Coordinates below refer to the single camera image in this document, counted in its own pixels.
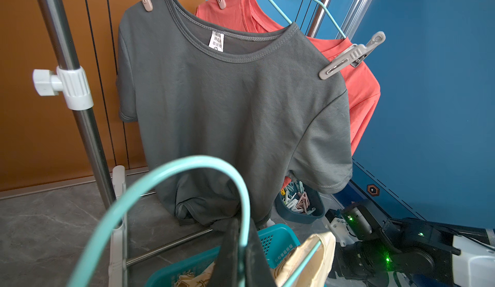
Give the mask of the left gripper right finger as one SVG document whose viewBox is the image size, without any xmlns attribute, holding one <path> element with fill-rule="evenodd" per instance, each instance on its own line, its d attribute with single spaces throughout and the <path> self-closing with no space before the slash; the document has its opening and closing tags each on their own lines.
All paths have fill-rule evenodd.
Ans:
<svg viewBox="0 0 495 287">
<path fill-rule="evenodd" d="M 253 220 L 250 221 L 248 242 L 245 249 L 245 278 L 245 286 L 277 286 L 268 265 L 262 243 Z"/>
</svg>

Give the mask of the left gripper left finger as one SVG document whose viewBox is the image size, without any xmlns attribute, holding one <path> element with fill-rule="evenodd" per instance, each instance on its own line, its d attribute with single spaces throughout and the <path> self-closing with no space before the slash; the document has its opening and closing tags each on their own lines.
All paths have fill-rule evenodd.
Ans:
<svg viewBox="0 0 495 287">
<path fill-rule="evenodd" d="M 240 222 L 231 220 L 215 260 L 208 287 L 238 286 Z"/>
</svg>

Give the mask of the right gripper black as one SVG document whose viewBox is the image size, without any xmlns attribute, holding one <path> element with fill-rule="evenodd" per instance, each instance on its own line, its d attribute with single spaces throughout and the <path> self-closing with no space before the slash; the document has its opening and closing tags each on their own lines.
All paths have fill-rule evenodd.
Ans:
<svg viewBox="0 0 495 287">
<path fill-rule="evenodd" d="M 364 257 L 361 242 L 342 247 L 337 244 L 333 270 L 345 279 L 366 279 L 371 275 L 369 265 Z"/>
</svg>

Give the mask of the beige patterned cloth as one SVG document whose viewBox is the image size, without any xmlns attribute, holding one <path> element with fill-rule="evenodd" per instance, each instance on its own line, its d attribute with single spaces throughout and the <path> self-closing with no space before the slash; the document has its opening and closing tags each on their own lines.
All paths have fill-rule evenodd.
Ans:
<svg viewBox="0 0 495 287">
<path fill-rule="evenodd" d="M 292 250 L 281 264 L 270 269 L 277 286 L 323 286 L 333 266 L 336 237 L 331 232 L 311 235 Z M 201 274 L 180 275 L 175 286 L 208 286 L 215 261 Z M 245 254 L 239 256 L 238 285 L 245 278 Z"/>
</svg>

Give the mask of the grey garment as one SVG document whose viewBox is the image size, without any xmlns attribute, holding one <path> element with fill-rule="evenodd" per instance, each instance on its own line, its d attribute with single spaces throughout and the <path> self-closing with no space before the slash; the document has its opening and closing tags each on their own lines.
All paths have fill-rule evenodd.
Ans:
<svg viewBox="0 0 495 287">
<path fill-rule="evenodd" d="M 265 223 L 293 174 L 335 194 L 353 173 L 348 91 L 295 24 L 265 34 L 201 20 L 177 0 L 141 3 L 118 30 L 119 115 L 139 125 L 150 169 L 190 155 L 233 165 Z"/>
</svg>

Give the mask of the red t-shirt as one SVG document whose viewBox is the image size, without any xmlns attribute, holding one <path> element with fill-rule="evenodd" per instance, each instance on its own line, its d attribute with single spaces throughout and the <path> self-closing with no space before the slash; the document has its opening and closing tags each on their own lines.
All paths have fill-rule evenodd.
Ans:
<svg viewBox="0 0 495 287">
<path fill-rule="evenodd" d="M 221 9 L 216 0 L 208 0 L 197 7 L 195 15 L 216 25 L 250 33 L 275 32 L 282 26 L 273 21 L 259 7 L 256 0 L 225 0 Z M 329 61 L 351 46 L 349 39 L 309 39 Z M 381 96 L 380 85 L 365 63 L 347 66 L 340 71 L 349 96 L 351 151 L 356 149 L 375 112 Z"/>
</svg>

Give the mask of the white clothespin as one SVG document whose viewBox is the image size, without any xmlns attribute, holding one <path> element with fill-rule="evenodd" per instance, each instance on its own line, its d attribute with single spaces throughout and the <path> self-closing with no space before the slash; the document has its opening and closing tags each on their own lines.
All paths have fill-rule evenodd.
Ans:
<svg viewBox="0 0 495 287">
<path fill-rule="evenodd" d="M 319 78 L 321 80 L 325 80 L 348 66 L 352 66 L 354 68 L 359 66 L 362 62 L 364 62 L 366 57 L 368 57 L 370 53 L 375 50 L 375 48 L 385 42 L 385 39 L 385 33 L 383 31 L 379 31 L 372 36 L 366 45 L 352 44 L 350 47 L 345 49 L 344 52 L 330 61 L 330 63 L 319 72 Z"/>
</svg>

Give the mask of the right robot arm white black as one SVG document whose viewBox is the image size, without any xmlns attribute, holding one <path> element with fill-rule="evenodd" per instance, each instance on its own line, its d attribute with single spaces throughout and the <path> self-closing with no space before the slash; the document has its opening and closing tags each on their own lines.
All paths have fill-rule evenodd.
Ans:
<svg viewBox="0 0 495 287">
<path fill-rule="evenodd" d="M 494 286 L 494 230 L 394 219 L 369 200 L 325 214 L 337 240 L 331 277 L 387 286 L 404 274 L 441 286 Z"/>
</svg>

